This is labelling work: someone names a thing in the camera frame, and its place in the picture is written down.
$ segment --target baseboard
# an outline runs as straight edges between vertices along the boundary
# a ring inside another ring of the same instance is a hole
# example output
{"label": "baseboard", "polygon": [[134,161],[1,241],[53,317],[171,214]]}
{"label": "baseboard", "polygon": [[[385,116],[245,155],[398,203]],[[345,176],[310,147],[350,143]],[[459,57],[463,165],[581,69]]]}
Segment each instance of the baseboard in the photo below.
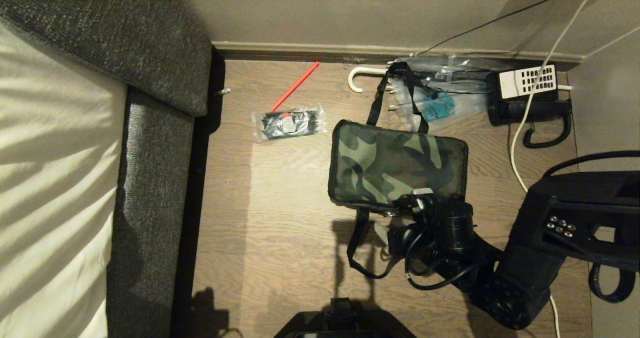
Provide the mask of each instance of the baseboard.
{"label": "baseboard", "polygon": [[[213,41],[213,45],[226,60],[268,60],[288,62],[327,62],[381,64],[397,57],[408,56],[423,51],[418,47],[342,45],[342,44],[288,44],[265,42],[230,42]],[[441,49],[430,54],[458,54],[478,58],[494,58],[499,60],[541,61],[546,57],[545,51],[510,51],[510,50],[477,50],[477,49]],[[583,55],[555,53],[551,60],[562,70],[579,65]]]}

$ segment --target gray carpet fabric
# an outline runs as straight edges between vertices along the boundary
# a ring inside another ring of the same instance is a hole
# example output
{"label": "gray carpet fabric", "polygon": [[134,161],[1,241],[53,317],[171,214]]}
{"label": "gray carpet fabric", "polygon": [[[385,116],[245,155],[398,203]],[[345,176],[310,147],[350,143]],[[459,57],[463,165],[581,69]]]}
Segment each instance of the gray carpet fabric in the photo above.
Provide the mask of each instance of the gray carpet fabric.
{"label": "gray carpet fabric", "polygon": [[0,0],[0,17],[170,106],[206,114],[211,42],[180,0]]}
{"label": "gray carpet fabric", "polygon": [[110,338],[168,337],[194,119],[134,87],[107,267]]}

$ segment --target white cable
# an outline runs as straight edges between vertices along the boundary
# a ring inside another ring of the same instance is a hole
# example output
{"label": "white cable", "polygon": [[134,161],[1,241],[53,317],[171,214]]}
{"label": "white cable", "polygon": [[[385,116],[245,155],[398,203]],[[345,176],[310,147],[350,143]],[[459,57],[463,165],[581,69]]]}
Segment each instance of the white cable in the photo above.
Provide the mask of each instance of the white cable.
{"label": "white cable", "polygon": [[[565,37],[565,34],[567,33],[567,31],[569,31],[569,28],[571,28],[571,26],[574,24],[576,17],[578,17],[578,14],[580,14],[580,12],[583,10],[585,5],[587,4],[587,1],[589,0],[583,0],[582,3],[580,3],[580,5],[578,6],[578,9],[575,11],[575,13],[573,14],[573,17],[569,21],[569,24],[565,26],[562,33],[560,33],[560,36],[558,36],[558,38],[555,40],[553,47],[551,47],[551,50],[546,55],[546,58],[544,58],[544,62],[542,62],[542,66],[540,67],[540,70],[537,72],[537,75],[535,76],[535,82],[533,83],[533,87],[535,87],[538,84],[538,81],[540,80],[540,76],[542,74],[542,70],[545,69],[545,67],[547,66],[547,63],[551,59],[551,56],[553,56],[554,52],[556,51],[556,47],[558,47],[558,44],[560,43],[560,41],[562,41],[562,39]],[[531,93],[528,95],[528,100],[526,101],[526,108],[524,110],[524,115],[522,116],[522,121],[520,122],[518,129],[516,130],[515,136],[511,141],[510,150],[509,150],[511,167],[524,192],[528,192],[529,190],[525,185],[524,181],[522,181],[522,177],[520,176],[518,172],[518,168],[516,167],[515,148],[516,148],[516,142],[518,141],[518,135],[520,135],[520,132],[527,121],[527,117],[529,115],[529,109],[531,108],[531,102],[533,101],[533,95],[535,92],[536,92],[535,90],[531,90]],[[556,302],[554,301],[553,295],[549,295],[549,301],[551,302],[551,308],[553,310],[553,324],[555,326],[555,337],[560,338],[560,323],[558,322],[558,308],[556,307]]]}

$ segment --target gray fabric headboard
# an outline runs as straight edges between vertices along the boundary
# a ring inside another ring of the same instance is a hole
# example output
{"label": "gray fabric headboard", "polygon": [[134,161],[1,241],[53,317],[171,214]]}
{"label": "gray fabric headboard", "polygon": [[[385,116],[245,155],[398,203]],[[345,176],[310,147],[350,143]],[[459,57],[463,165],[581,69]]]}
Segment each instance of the gray fabric headboard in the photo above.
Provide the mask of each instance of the gray fabric headboard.
{"label": "gray fabric headboard", "polygon": [[189,115],[206,114],[211,42],[180,0],[0,0],[0,19]]}

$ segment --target black bag handle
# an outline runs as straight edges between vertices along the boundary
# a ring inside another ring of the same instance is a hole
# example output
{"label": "black bag handle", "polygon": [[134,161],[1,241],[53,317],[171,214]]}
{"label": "black bag handle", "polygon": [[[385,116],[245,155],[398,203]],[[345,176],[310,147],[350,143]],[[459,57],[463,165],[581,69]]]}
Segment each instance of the black bag handle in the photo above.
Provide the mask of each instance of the black bag handle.
{"label": "black bag handle", "polygon": [[[375,99],[373,103],[371,103],[371,110],[368,112],[368,119],[366,120],[366,124],[369,126],[375,126],[378,123],[378,119],[380,117],[380,111],[382,110],[382,97],[385,95],[385,89],[387,84],[389,83],[389,76],[392,75],[400,75],[404,78],[404,83],[409,90],[409,96],[411,97],[411,107],[413,108],[413,114],[418,115],[420,117],[420,126],[418,128],[418,133],[427,134],[429,132],[429,123],[425,120],[420,110],[418,110],[418,106],[414,102],[414,90],[416,86],[416,76],[414,76],[414,71],[411,70],[409,64],[407,62],[394,62],[391,64],[389,69],[386,70],[386,74],[382,80],[380,80],[380,84],[377,85],[377,92],[375,92]],[[391,269],[400,262],[401,257],[391,256],[389,263],[386,265],[386,269],[382,274],[374,274],[373,272],[368,271],[365,267],[363,267],[360,263],[356,262],[354,259],[354,254],[356,249],[361,243],[362,237],[365,234],[365,228],[367,228],[368,222],[370,218],[369,209],[359,208],[356,211],[356,225],[353,228],[353,233],[351,234],[351,238],[349,240],[349,245],[347,246],[347,258],[349,259],[349,266],[354,268],[361,274],[363,274],[367,278],[371,279],[381,279],[386,277]]]}
{"label": "black bag handle", "polygon": [[420,126],[418,128],[418,133],[423,133],[426,135],[427,133],[429,133],[429,123],[427,123],[425,117],[423,117],[422,113],[420,113],[420,110],[418,110],[418,106],[416,106],[416,103],[414,102],[416,76],[414,75],[414,71],[411,70],[407,62],[394,62],[393,64],[391,64],[389,69],[386,70],[386,74],[384,74],[384,77],[382,78],[382,80],[380,80],[380,84],[377,85],[377,92],[375,92],[375,99],[373,100],[373,103],[371,103],[371,110],[368,112],[368,119],[366,120],[366,124],[375,126],[378,123],[380,111],[382,110],[382,97],[384,97],[385,95],[385,89],[387,87],[387,84],[389,83],[389,76],[398,74],[403,76],[404,83],[409,90],[413,114],[420,117]]}

